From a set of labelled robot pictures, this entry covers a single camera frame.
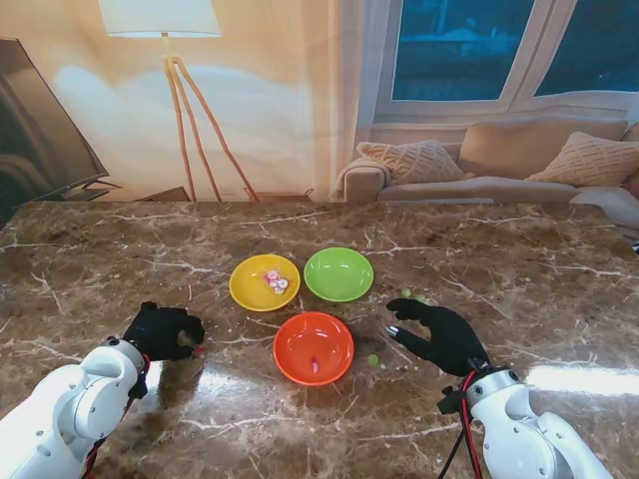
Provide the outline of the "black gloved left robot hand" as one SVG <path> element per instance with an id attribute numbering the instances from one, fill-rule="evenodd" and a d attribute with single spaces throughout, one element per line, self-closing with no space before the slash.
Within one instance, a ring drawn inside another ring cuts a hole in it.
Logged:
<path id="1" fill-rule="evenodd" d="M 205 338 L 201 320 L 178 307 L 158 307 L 146 301 L 123 339 L 134 344 L 151 361 L 189 358 Z"/>

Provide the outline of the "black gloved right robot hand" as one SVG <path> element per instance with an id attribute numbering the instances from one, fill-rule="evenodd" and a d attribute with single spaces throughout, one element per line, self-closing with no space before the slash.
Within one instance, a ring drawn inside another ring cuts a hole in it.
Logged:
<path id="1" fill-rule="evenodd" d="M 417 357 L 435 364 L 444 373 L 465 377 L 474 365 L 489 363 L 476 333 L 455 311 L 409 298 L 393 299 L 386 309 L 399 321 L 415 320 L 429 330 L 430 339 L 424 339 L 399 326 L 387 329 L 392 339 Z"/>

